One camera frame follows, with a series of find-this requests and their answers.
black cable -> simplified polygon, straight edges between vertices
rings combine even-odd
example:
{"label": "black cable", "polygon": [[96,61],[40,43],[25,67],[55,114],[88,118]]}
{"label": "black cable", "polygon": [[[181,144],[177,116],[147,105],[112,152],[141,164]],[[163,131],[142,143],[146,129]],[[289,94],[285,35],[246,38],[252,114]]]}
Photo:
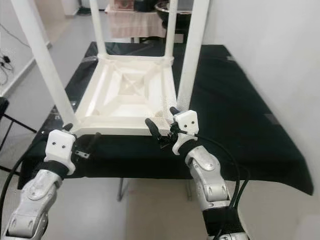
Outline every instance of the black cable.
{"label": "black cable", "polygon": [[2,58],[3,61],[4,61],[6,64],[11,63],[11,60],[10,60],[10,58],[9,58],[7,55],[4,55],[1,51],[0,51],[0,53],[1,53],[0,58]]}
{"label": "black cable", "polygon": [[238,193],[238,196],[236,197],[236,200],[235,200],[235,203],[234,203],[234,208],[235,209],[238,209],[238,205],[239,205],[239,201],[240,201],[240,198],[242,196],[242,193],[244,192],[250,178],[251,178],[251,174],[250,174],[250,171],[249,169],[247,169],[246,167],[240,165],[241,168],[243,168],[245,171],[246,171],[246,179],[244,180],[244,182],[242,183],[241,185],[241,188],[239,190],[239,193]]}
{"label": "black cable", "polygon": [[[236,172],[237,172],[237,178],[236,178],[236,181],[235,181],[235,188],[234,188],[234,192],[233,192],[233,196],[231,198],[231,201],[230,201],[230,204],[229,204],[229,209],[235,207],[236,209],[238,208],[238,205],[239,205],[239,201],[240,201],[240,197],[249,181],[249,178],[250,178],[250,174],[247,176],[246,180],[244,181],[244,183],[242,184],[241,186],[241,189],[239,190],[239,187],[240,187],[240,170],[239,170],[239,165],[236,161],[236,159],[234,158],[234,156],[219,142],[215,141],[215,140],[212,140],[210,138],[207,138],[207,137],[204,137],[204,136],[201,136],[199,134],[195,134],[194,135],[195,137],[199,138],[199,139],[203,139],[207,142],[210,142],[216,146],[218,146],[220,149],[222,149],[227,155],[228,157],[232,160],[234,166],[235,166],[235,169],[236,169]],[[216,233],[216,235],[214,236],[213,240],[218,240],[220,235],[222,234],[222,231],[225,227],[225,224],[226,224],[226,218],[224,218],[223,222],[221,223],[221,226],[220,226],[220,229],[219,231]]]}
{"label": "black cable", "polygon": [[15,163],[15,165],[13,166],[13,168],[11,169],[8,177],[5,180],[5,183],[3,185],[2,188],[2,192],[1,192],[1,197],[0,197],[0,235],[2,233],[2,213],[3,213],[3,209],[4,209],[4,204],[5,204],[5,197],[6,197],[6,193],[8,191],[9,188],[9,184],[10,181],[13,177],[13,175],[15,174],[17,168],[19,167],[19,165],[22,163],[22,161],[24,160],[24,158],[26,157],[26,155],[36,146],[38,145],[38,143],[40,143],[42,140],[44,140],[44,138],[46,138],[46,135],[43,135],[41,137],[39,137],[35,142],[33,142],[30,147],[25,151],[25,153],[20,157],[20,159]]}
{"label": "black cable", "polygon": [[6,69],[6,70],[8,70],[8,71],[11,71],[11,72],[14,71],[14,67],[13,67],[10,63],[8,63],[8,62],[3,62],[3,61],[1,61],[1,62],[0,62],[0,65],[1,65],[1,67],[3,67],[4,69]]}
{"label": "black cable", "polygon": [[30,48],[30,46],[28,44],[25,44],[23,41],[21,41],[17,36],[13,35],[5,26],[3,26],[0,23],[0,27],[2,27],[7,34],[9,34],[11,37],[13,37],[14,39],[18,40],[22,45],[26,46],[27,48]]}
{"label": "black cable", "polygon": [[236,174],[237,174],[236,181],[235,181],[234,193],[233,193],[233,196],[232,196],[230,204],[229,204],[229,208],[232,208],[234,206],[235,202],[236,202],[236,199],[237,199],[237,196],[238,196],[238,192],[239,192],[239,188],[240,188],[240,170],[239,170],[239,166],[238,166],[238,163],[237,163],[236,159],[221,143],[219,143],[219,142],[217,142],[215,140],[212,140],[210,138],[201,136],[199,134],[195,134],[194,136],[199,138],[199,139],[206,140],[207,142],[213,143],[214,145],[218,146],[232,160],[232,162],[233,162],[233,164],[235,166]]}
{"label": "black cable", "polygon": [[9,80],[9,76],[8,76],[6,70],[1,65],[0,65],[0,69],[3,71],[3,73],[5,75],[5,81],[0,83],[0,85],[3,86],[5,84],[7,84],[8,80]]}

white table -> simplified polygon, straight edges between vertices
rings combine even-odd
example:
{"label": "white table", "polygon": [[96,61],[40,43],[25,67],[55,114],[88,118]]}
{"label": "white table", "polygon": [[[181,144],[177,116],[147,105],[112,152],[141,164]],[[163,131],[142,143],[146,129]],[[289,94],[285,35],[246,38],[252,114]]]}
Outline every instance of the white table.
{"label": "white table", "polygon": [[166,29],[162,27],[162,20],[156,11],[114,10],[108,5],[105,13],[112,38],[166,37]]}

table leg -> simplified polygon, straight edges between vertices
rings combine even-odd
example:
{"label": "table leg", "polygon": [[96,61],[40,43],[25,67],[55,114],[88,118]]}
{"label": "table leg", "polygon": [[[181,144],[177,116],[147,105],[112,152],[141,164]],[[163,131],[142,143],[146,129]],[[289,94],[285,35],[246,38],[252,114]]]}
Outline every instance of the table leg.
{"label": "table leg", "polygon": [[123,193],[122,193],[123,185],[124,185],[124,178],[121,177],[121,178],[120,178],[120,183],[119,183],[119,188],[118,188],[118,194],[117,194],[117,196],[116,196],[116,200],[117,200],[118,202],[121,202],[122,197],[124,196]]}
{"label": "table leg", "polygon": [[187,179],[185,182],[185,190],[188,201],[192,201],[192,192],[191,192],[191,180]]}
{"label": "table leg", "polygon": [[16,124],[19,124],[20,126],[24,127],[25,129],[30,130],[31,132],[33,132],[33,133],[35,133],[35,134],[37,133],[37,131],[36,131],[36,130],[34,130],[33,128],[31,128],[31,127],[29,127],[29,126],[27,126],[27,125],[23,124],[22,122],[20,122],[20,121],[18,121],[18,120],[16,120],[16,119],[14,119],[13,117],[8,116],[7,114],[3,114],[3,116],[4,116],[5,118],[7,118],[7,119],[11,120],[12,122],[16,123]]}

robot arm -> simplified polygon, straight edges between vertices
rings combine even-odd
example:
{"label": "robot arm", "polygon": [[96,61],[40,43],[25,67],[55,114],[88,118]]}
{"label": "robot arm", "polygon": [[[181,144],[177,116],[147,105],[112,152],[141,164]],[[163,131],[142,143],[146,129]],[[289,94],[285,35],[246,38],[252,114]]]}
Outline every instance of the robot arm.
{"label": "robot arm", "polygon": [[[166,143],[166,146],[174,143],[173,153],[184,157],[185,164],[195,181],[208,240],[248,240],[240,223],[238,211],[230,206],[228,189],[221,176],[218,159],[197,142],[199,131],[197,113],[192,110],[179,112],[174,107],[170,111],[173,114],[173,124],[168,136],[161,136],[157,126],[150,119],[146,119],[145,123],[162,147],[163,143]],[[215,238],[222,227],[221,235]]]}
{"label": "robot arm", "polygon": [[76,138],[65,131],[50,132],[42,169],[22,189],[1,240],[40,240],[48,225],[48,211],[66,175],[75,171],[71,154]]}

background table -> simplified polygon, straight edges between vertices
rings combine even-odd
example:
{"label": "background table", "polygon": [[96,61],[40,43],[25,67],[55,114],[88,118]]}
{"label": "background table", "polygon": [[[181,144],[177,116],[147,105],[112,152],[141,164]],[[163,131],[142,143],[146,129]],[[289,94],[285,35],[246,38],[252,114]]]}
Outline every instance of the background table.
{"label": "background table", "polygon": [[[175,44],[172,66],[178,90],[186,46]],[[106,43],[109,54],[162,56],[160,43]],[[85,58],[66,87],[76,109],[97,66],[97,46],[92,42]],[[303,156],[287,133],[272,119],[272,113],[222,45],[203,45],[191,98],[190,109],[197,111],[199,134],[221,142],[236,160],[251,171],[252,180],[280,182],[312,194],[313,184]],[[41,131],[62,127],[55,109],[44,122]],[[82,148],[92,139],[84,135],[77,141]],[[218,157],[221,174],[235,179],[235,169],[221,149],[201,142]],[[32,177],[33,170],[45,157],[42,142],[23,161],[19,179],[21,188]],[[75,162],[76,171],[68,178],[116,177],[189,179],[189,169],[170,147],[160,149],[151,136],[104,135],[90,160]]]}
{"label": "background table", "polygon": [[137,12],[114,10],[108,5],[105,9],[112,38],[138,38],[166,36],[162,20],[156,11]]}

